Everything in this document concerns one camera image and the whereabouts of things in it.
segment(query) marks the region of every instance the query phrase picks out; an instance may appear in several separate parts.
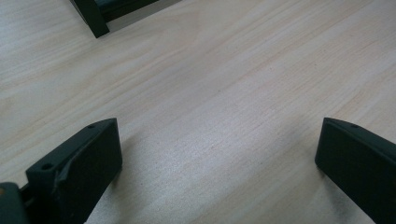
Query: wooden table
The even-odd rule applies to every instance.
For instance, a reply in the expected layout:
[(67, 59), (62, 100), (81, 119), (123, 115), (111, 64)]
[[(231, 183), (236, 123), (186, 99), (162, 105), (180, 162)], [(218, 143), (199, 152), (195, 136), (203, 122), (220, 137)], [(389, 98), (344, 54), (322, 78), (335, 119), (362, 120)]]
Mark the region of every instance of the wooden table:
[(120, 20), (95, 39), (68, 1), (1, 2), (1, 181), (117, 118), (123, 171), (88, 223), (372, 223), (314, 157), (324, 117), (396, 141), (396, 1), (183, 0)]

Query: wood grain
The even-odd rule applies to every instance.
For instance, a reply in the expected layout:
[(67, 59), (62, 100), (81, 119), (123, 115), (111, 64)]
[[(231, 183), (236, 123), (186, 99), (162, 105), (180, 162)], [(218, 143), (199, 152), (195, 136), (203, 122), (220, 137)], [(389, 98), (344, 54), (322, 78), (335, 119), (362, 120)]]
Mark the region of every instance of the wood grain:
[(183, 0), (95, 39), (68, 1), (3, 0), (0, 179), (115, 117), (123, 171), (88, 223), (372, 223), (314, 156), (324, 117), (396, 141), (395, 11)]

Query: light wood surface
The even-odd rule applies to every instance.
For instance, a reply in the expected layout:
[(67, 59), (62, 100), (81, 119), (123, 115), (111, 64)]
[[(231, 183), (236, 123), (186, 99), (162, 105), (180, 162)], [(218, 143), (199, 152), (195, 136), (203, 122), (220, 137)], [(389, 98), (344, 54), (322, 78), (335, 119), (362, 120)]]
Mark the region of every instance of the light wood surface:
[(372, 223), (314, 156), (324, 117), (396, 141), (396, 1), (183, 0), (128, 20), (95, 39), (69, 1), (1, 1), (1, 181), (114, 117), (123, 171), (88, 223)]

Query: small hole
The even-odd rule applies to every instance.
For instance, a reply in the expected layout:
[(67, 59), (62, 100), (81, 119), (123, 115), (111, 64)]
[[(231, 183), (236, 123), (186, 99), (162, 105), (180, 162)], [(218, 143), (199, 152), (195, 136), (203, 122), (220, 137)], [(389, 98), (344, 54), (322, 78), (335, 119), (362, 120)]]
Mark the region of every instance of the small hole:
[(44, 164), (43, 166), (41, 166), (41, 169), (42, 170), (49, 170), (50, 168), (52, 168), (52, 164), (51, 163), (47, 163), (47, 164)]

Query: black plastic part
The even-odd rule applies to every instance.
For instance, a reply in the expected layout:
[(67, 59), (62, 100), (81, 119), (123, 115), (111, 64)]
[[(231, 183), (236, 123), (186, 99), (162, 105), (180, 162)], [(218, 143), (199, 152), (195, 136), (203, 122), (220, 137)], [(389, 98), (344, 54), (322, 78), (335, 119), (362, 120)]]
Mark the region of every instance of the black plastic part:
[(315, 162), (374, 222), (396, 223), (396, 145), (362, 127), (324, 119)]
[(70, 0), (96, 38), (109, 32), (106, 22), (159, 0)]
[(7, 202), (13, 202), (1, 207), (0, 223), (20, 223), (12, 213), (27, 215), (29, 222), (23, 224), (84, 223), (121, 165), (117, 121), (91, 124), (32, 165), (26, 171), (29, 184), (21, 190), (0, 185), (12, 193)]
[(105, 21), (116, 18), (146, 7), (159, 0), (95, 0)]
[(29, 224), (20, 190), (14, 183), (0, 184), (0, 223)]
[(96, 38), (110, 32), (94, 0), (70, 0), (70, 2), (90, 27)]

